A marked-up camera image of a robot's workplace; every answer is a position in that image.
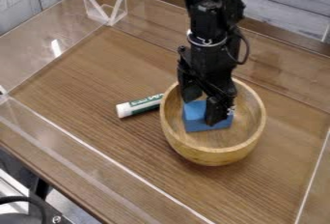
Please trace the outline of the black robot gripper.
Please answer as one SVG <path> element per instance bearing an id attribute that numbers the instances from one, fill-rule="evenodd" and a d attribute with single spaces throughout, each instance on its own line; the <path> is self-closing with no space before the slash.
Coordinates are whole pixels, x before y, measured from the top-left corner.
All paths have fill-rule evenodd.
<path id="1" fill-rule="evenodd" d="M 213 126 L 228 118 L 237 95 L 232 71 L 237 65 L 237 40 L 205 42 L 188 37 L 189 47 L 177 49 L 177 81 L 185 103 L 205 94 L 204 122 Z"/>

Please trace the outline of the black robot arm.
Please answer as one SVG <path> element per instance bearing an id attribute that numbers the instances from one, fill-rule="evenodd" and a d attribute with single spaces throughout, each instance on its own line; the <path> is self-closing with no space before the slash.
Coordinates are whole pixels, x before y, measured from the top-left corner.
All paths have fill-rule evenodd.
<path id="1" fill-rule="evenodd" d="M 177 47 L 177 83 L 182 101 L 205 97 L 204 122 L 213 126 L 235 108 L 232 71 L 245 63 L 248 40 L 239 30 L 241 0 L 184 0 L 189 17 L 186 46 Z"/>

